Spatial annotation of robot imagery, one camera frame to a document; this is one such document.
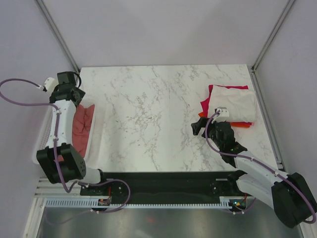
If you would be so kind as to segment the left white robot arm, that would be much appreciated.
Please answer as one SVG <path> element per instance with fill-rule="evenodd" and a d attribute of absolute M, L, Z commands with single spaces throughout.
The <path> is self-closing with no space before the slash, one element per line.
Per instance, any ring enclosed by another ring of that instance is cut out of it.
<path fill-rule="evenodd" d="M 67 193 L 78 183 L 92 184 L 92 190 L 103 195 L 108 191 L 108 182 L 101 178 L 100 170 L 86 167 L 84 157 L 73 146 L 73 120 L 85 96 L 80 85 L 79 74 L 71 71 L 58 73 L 54 84 L 45 82 L 45 88 L 52 89 L 52 123 L 48 141 L 44 149 L 37 151 L 36 159 L 49 181 L 62 184 Z"/>

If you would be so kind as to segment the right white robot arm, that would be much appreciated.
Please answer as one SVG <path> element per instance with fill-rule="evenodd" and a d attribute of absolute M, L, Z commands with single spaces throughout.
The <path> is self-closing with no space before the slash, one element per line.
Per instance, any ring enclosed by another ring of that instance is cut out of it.
<path fill-rule="evenodd" d="M 228 122 L 212 122 L 201 117 L 191 124 L 194 135 L 203 128 L 203 138 L 224 162 L 236 168 L 236 178 L 227 182 L 228 192 L 247 193 L 272 208 L 287 227 L 317 221 L 317 202 L 304 177 L 288 174 L 255 157 L 238 143 Z"/>

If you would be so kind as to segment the pink t shirt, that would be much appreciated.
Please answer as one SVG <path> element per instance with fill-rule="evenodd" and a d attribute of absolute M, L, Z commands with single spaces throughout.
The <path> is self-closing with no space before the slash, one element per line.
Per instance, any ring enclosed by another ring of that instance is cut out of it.
<path fill-rule="evenodd" d="M 90 105 L 87 108 L 79 105 L 73 118 L 72 145 L 83 158 L 87 151 L 94 110 L 95 105 Z"/>

